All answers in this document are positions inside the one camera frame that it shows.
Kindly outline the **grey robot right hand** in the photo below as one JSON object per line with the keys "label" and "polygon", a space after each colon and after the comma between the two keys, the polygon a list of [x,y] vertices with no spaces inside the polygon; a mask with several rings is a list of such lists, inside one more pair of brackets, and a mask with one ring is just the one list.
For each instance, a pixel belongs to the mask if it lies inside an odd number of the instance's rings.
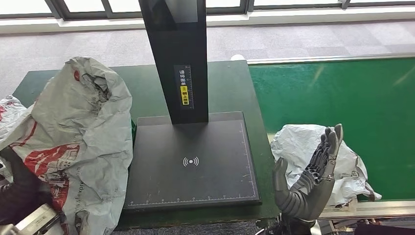
{"label": "grey robot right hand", "polygon": [[340,123],[334,129],[327,127],[309,164],[291,188],[285,176],[288,162],[284,158],[276,161],[273,169],[275,203],[283,215],[304,221],[314,221],[320,216],[335,184],[334,169],[343,137]]}

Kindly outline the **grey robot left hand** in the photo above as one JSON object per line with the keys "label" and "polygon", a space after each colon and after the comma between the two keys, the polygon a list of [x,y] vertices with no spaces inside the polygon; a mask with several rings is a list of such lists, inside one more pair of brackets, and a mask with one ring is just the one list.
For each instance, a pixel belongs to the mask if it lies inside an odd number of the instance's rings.
{"label": "grey robot left hand", "polygon": [[43,204],[53,206],[44,183],[23,163],[10,147],[0,151],[10,163],[13,182],[0,187],[0,224],[17,224]]}

